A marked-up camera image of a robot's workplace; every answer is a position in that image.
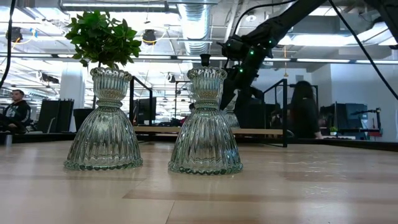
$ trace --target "ribbed glass vase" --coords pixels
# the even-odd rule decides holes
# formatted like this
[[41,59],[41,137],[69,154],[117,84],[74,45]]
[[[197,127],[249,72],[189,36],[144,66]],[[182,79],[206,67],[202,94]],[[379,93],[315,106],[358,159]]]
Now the ribbed glass vase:
[[187,174],[233,174],[243,168],[231,128],[219,110],[226,72],[200,67],[188,71],[195,112],[184,122],[169,170]]
[[224,119],[230,128],[239,128],[239,121],[234,114],[236,101],[231,101],[225,108]]
[[122,70],[94,68],[90,72],[98,108],[83,122],[69,150],[66,168],[124,169],[142,165],[136,134],[120,109],[132,75]]

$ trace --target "green plant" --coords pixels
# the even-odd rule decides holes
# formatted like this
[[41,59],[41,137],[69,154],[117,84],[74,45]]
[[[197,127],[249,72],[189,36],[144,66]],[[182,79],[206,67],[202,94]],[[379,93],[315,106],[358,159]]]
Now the green plant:
[[111,68],[118,68],[127,62],[134,63],[131,55],[138,57],[141,41],[134,40],[137,31],[132,30],[126,20],[122,22],[111,19],[108,12],[101,14],[98,10],[84,12],[82,16],[72,18],[67,25],[70,32],[65,35],[75,45],[76,54],[72,57],[80,59],[84,67],[88,62],[98,62]]
[[336,127],[330,127],[330,132],[337,132],[338,129]]

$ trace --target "black jacket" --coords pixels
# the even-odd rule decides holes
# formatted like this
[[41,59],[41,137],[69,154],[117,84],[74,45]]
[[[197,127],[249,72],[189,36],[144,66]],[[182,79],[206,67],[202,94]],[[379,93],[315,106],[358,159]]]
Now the black jacket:
[[293,131],[297,138],[315,138],[320,131],[318,106],[313,99],[302,99],[294,104],[290,113],[293,118]]
[[30,106],[25,100],[12,103],[6,108],[4,115],[27,126],[30,123]]

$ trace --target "table surface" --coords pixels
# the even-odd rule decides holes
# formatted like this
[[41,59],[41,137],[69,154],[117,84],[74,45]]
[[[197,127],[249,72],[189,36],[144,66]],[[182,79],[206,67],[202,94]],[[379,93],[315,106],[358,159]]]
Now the table surface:
[[398,153],[240,145],[240,174],[167,170],[173,144],[140,144],[143,167],[63,168],[71,142],[0,148],[4,224],[396,224]]

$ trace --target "woman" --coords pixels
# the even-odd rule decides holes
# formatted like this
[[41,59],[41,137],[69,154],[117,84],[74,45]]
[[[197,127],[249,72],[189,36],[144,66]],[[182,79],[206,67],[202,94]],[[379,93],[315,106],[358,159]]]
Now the woman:
[[[195,112],[195,104],[191,103],[189,105],[189,111],[191,112],[191,114],[193,114],[193,112]],[[184,124],[184,122],[187,120],[188,117],[185,117],[184,119],[181,120],[181,126]]]
[[291,111],[293,131],[297,138],[322,139],[318,124],[318,106],[313,99],[311,84],[300,81],[293,92]]

